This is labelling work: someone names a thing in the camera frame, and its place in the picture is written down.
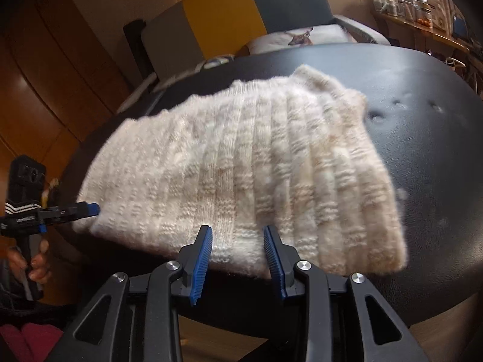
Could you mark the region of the person's left hand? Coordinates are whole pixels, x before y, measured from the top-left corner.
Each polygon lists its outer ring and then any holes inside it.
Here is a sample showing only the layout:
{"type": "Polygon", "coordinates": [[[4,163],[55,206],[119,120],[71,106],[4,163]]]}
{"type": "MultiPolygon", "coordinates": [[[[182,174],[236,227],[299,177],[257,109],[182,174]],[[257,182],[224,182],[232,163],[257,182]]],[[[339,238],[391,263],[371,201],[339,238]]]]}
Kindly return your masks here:
{"type": "Polygon", "coordinates": [[[7,261],[14,277],[19,282],[29,278],[37,284],[46,284],[52,275],[47,262],[48,249],[48,241],[42,239],[38,246],[38,253],[31,258],[30,262],[24,259],[17,248],[7,249],[7,261]]]}

